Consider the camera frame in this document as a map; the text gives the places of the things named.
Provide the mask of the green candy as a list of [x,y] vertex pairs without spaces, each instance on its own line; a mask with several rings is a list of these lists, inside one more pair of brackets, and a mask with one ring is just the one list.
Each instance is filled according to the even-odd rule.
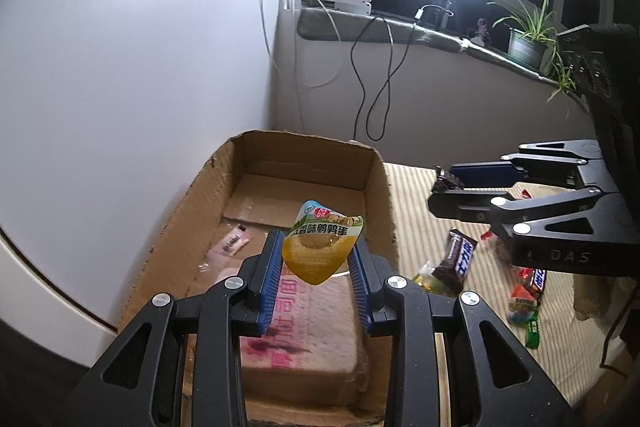
[[525,346],[527,349],[536,350],[540,345],[540,329],[538,313],[535,312],[525,326]]

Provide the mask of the snickers bar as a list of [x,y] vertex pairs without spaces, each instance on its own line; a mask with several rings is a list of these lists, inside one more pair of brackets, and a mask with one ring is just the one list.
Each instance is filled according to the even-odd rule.
[[447,235],[445,257],[432,272],[445,295],[456,297],[463,291],[475,253],[477,241],[458,229]]
[[540,300],[544,295],[544,288],[546,288],[547,271],[544,269],[521,268],[518,270],[518,280],[530,295],[536,300]]

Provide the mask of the pink small sachet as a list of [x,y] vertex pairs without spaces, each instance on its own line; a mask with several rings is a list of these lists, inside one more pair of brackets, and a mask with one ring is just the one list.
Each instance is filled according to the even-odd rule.
[[210,248],[208,254],[209,256],[233,257],[248,243],[250,243],[250,231],[244,225],[237,225]]

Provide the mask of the red green egg packet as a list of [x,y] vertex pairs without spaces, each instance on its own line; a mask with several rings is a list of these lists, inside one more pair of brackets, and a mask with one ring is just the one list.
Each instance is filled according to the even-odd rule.
[[524,327],[538,315],[541,293],[522,284],[516,284],[510,296],[506,318],[508,322]]

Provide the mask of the striped yellow table cloth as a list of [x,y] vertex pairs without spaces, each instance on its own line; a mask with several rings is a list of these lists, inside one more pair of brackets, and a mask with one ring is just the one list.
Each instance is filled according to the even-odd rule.
[[[445,236],[457,228],[477,239],[465,286],[506,317],[516,271],[488,225],[439,219],[427,209],[436,179],[432,169],[386,164],[394,207],[400,272],[414,277],[444,255]],[[551,272],[538,319],[540,345],[530,352],[576,407],[587,426],[634,426],[639,400],[639,358],[629,329],[639,310],[630,277],[586,277]]]

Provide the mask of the potted spider plant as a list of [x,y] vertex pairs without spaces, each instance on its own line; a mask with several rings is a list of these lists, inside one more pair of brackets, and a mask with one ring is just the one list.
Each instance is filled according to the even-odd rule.
[[573,95],[577,84],[560,54],[551,0],[530,8],[522,0],[516,1],[520,9],[498,17],[491,27],[503,26],[509,31],[508,55],[512,60],[555,84],[548,101],[558,95]]

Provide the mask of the black tripod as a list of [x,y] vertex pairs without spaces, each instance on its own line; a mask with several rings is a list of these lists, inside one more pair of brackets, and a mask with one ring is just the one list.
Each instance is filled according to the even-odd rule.
[[449,23],[456,17],[456,0],[432,0],[436,11],[434,28],[440,32],[448,29]]

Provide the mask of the brown cardboard box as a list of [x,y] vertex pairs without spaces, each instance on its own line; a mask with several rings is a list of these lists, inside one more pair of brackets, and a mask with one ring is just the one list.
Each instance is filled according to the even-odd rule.
[[[374,148],[318,136],[247,131],[213,153],[178,202],[129,293],[122,323],[156,294],[198,295],[230,277],[243,259],[262,250],[270,230],[291,228],[307,200],[363,217],[369,251],[397,267],[390,184]],[[209,249],[237,225],[250,231],[250,243],[233,257],[209,256]],[[362,327],[361,332],[369,379],[354,404],[301,407],[244,393],[248,417],[256,423],[297,426],[378,423],[386,406],[390,340],[372,338]]]

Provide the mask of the grey windowsill mat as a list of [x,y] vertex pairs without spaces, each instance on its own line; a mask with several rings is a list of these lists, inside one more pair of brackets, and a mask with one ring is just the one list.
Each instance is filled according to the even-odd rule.
[[362,42],[382,43],[388,47],[387,65],[384,67],[385,81],[381,90],[390,89],[390,80],[405,63],[410,46],[427,46],[448,53],[464,53],[481,62],[509,69],[520,76],[542,82],[555,88],[555,84],[533,69],[518,64],[512,58],[478,46],[467,38],[447,36],[426,29],[417,23],[386,20],[382,15],[358,15],[330,10],[325,6],[307,6],[294,13],[293,39],[308,41],[336,41],[349,44],[349,49]]

